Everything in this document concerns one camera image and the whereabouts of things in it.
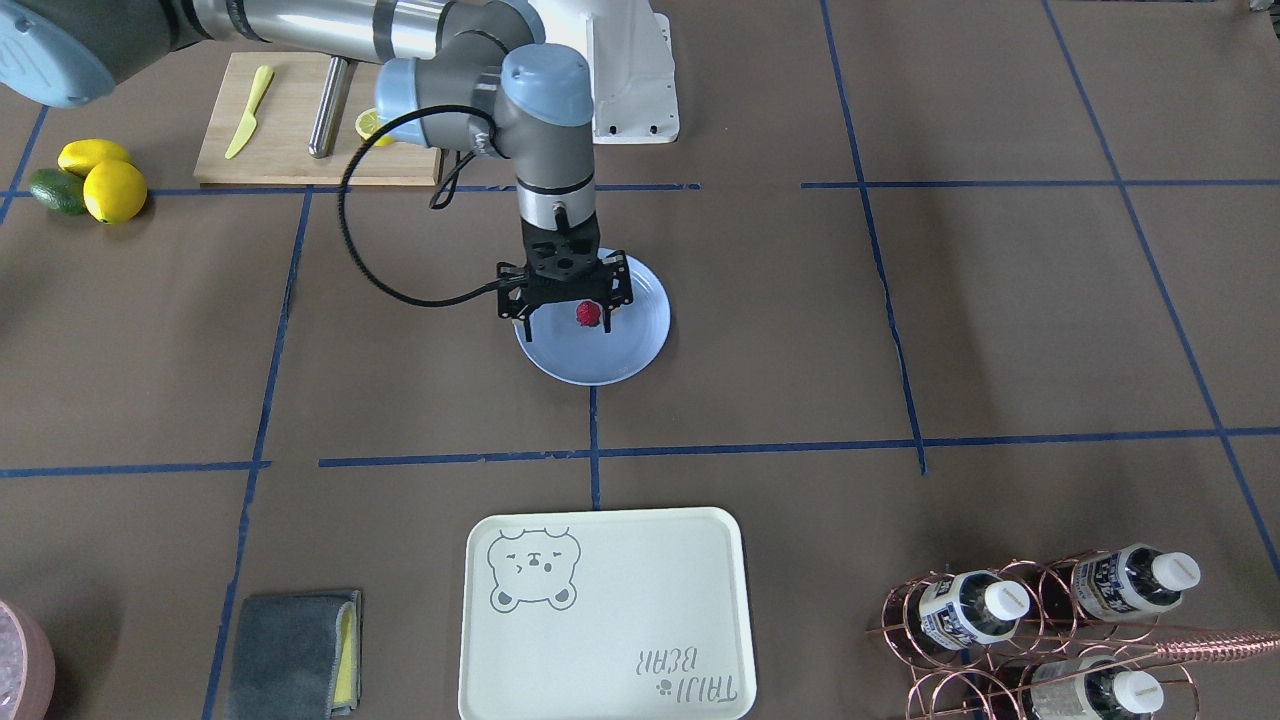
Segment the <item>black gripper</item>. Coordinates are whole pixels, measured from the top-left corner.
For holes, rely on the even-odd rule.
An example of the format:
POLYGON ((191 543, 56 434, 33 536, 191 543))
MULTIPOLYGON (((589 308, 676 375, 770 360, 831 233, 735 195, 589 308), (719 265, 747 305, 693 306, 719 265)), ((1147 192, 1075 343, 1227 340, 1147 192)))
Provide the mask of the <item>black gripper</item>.
POLYGON ((568 229, 521 224, 525 264, 497 266, 497 314, 517 322, 518 340, 532 341, 532 313, 552 304, 600 304, 600 328, 612 332, 612 313, 634 302, 628 256, 600 255, 600 227, 582 222, 568 229))

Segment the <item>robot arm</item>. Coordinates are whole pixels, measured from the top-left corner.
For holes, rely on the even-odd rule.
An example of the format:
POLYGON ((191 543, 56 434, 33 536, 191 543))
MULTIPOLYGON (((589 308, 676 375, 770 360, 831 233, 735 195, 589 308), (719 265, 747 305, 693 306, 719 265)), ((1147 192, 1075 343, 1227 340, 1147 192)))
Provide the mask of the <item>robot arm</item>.
POLYGON ((515 167, 525 260, 486 291, 532 314, 589 301, 611 329, 634 300, 625 252, 600 255, 588 60, 550 44, 527 1, 5 1, 3 83, 79 108, 202 41, 280 44, 379 67, 379 137, 515 167))

